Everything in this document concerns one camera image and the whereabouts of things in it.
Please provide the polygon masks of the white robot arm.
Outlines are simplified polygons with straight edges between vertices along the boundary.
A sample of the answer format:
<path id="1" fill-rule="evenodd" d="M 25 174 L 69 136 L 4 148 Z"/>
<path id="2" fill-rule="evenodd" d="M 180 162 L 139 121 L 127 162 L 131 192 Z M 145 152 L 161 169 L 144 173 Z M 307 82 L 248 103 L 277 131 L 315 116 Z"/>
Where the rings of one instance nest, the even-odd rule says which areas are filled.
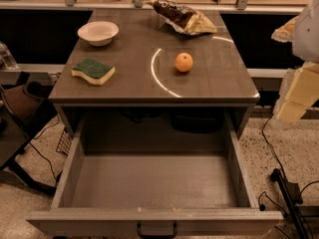
<path id="1" fill-rule="evenodd" d="M 302 12 L 276 29 L 271 38 L 292 43 L 292 53 L 304 64 L 288 70 L 273 109 L 273 123 L 291 126 L 319 100 L 319 0 L 311 0 Z"/>

